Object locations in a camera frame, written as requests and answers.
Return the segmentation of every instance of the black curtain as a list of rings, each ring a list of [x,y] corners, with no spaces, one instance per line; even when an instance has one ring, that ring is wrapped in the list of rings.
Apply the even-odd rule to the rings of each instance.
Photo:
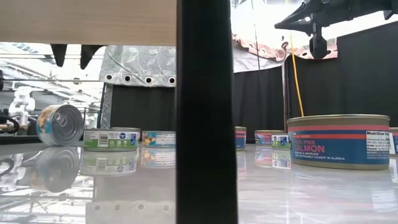
[[[113,86],[111,126],[174,131],[174,91],[174,88]],[[234,125],[248,128],[248,142],[254,142],[254,130],[283,130],[281,67],[261,73],[235,73],[233,114]]]
[[[398,126],[398,22],[337,38],[338,58],[296,57],[305,116],[384,114]],[[285,63],[289,79],[289,116],[300,116],[292,58]]]

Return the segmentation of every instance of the glossy white surface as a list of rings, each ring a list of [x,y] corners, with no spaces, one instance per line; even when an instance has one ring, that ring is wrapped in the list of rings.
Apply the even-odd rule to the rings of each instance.
[[[18,179],[18,167],[0,177],[0,183],[11,187],[15,182],[16,188],[1,192],[2,222],[175,223],[175,169],[149,169],[154,154],[132,152],[130,159],[137,161],[131,163],[123,161],[128,152],[120,154],[119,162],[118,153],[111,152],[116,157],[112,163],[124,164],[123,170],[131,172],[90,177],[76,176],[81,156],[74,157],[74,151],[80,153],[77,147],[49,148],[40,154],[41,144],[0,147],[4,148],[1,159],[10,158],[10,151],[17,152],[12,158],[22,156],[22,162],[15,164],[25,168],[22,179]],[[157,156],[161,156],[157,167],[172,166],[170,154]],[[248,145],[237,153],[239,222],[397,223],[397,159],[391,159],[390,171],[321,169],[291,164],[288,151]],[[6,169],[7,164],[0,166],[0,172]],[[110,168],[109,173],[117,175],[121,169]],[[53,193],[49,189],[66,190]]]

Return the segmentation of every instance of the wooden board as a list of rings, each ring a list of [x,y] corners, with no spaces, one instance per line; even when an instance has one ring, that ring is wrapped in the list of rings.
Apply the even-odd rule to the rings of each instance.
[[[0,0],[0,41],[174,46],[176,0]]]

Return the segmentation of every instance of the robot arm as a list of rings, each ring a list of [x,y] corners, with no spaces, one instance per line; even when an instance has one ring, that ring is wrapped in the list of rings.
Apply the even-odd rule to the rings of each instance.
[[[378,11],[384,11],[384,18],[389,19],[398,13],[398,0],[306,0],[290,16],[277,23],[275,28],[312,34],[311,54],[314,59],[322,59],[327,55],[322,27]]]

